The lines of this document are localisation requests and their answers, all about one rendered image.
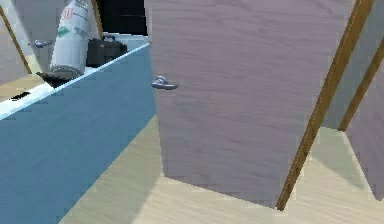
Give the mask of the grey room door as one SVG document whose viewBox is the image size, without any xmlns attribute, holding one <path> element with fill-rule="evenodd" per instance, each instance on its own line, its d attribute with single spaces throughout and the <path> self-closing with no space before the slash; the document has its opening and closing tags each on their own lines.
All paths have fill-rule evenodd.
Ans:
<svg viewBox="0 0 384 224">
<path fill-rule="evenodd" d="M 384 199 L 384 61 L 376 72 L 347 136 L 374 198 Z"/>
<path fill-rule="evenodd" d="M 274 207 L 354 0 L 145 0 L 167 177 Z"/>
<path fill-rule="evenodd" d="M 102 27 L 96 0 L 11 0 L 30 42 L 55 41 L 64 11 L 78 3 L 86 8 L 88 37 L 98 38 Z"/>
</svg>

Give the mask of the black box appliance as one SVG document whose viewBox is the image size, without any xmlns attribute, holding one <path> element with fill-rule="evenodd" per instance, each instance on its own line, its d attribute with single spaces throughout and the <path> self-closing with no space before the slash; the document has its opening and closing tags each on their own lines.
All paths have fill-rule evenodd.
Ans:
<svg viewBox="0 0 384 224">
<path fill-rule="evenodd" d="M 88 42 L 86 66 L 97 68 L 128 52 L 126 44 L 117 41 L 112 35 L 101 39 L 93 38 Z"/>
</svg>

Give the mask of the blue cabinet with white top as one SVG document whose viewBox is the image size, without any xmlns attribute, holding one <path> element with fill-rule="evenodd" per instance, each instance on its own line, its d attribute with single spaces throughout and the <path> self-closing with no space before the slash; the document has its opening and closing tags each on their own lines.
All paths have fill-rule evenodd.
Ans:
<svg viewBox="0 0 384 224">
<path fill-rule="evenodd" d="M 59 224 L 156 112 L 149 43 L 0 104 L 0 224 Z"/>
</svg>

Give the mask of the black round stand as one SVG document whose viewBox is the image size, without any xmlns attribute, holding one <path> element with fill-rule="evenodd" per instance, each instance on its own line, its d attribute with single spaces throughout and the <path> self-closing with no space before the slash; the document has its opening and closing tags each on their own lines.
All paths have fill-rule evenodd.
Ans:
<svg viewBox="0 0 384 224">
<path fill-rule="evenodd" d="M 37 75 L 48 83 L 52 88 L 64 85 L 80 76 L 83 72 L 71 68 L 56 68 L 50 72 L 37 72 Z"/>
</svg>

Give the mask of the white printed cylinder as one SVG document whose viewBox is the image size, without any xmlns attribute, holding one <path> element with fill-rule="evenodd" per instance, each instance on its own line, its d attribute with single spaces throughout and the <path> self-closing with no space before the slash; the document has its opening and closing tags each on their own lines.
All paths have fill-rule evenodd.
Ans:
<svg viewBox="0 0 384 224">
<path fill-rule="evenodd" d="M 69 70 L 82 75 L 88 49 L 88 0 L 71 0 L 63 9 L 50 70 Z"/>
</svg>

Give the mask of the small black flat thing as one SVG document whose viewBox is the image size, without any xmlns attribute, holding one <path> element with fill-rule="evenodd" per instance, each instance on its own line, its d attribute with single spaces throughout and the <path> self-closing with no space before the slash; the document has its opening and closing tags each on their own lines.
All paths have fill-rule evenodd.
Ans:
<svg viewBox="0 0 384 224">
<path fill-rule="evenodd" d="M 11 101 L 18 101 L 18 100 L 20 100 L 20 99 L 22 99 L 22 98 L 24 98 L 24 97 L 26 97 L 26 96 L 28 96 L 30 94 L 31 94 L 30 92 L 25 91 L 25 92 L 22 92 L 20 94 L 17 94 L 15 96 L 11 97 L 9 100 L 11 100 Z"/>
</svg>

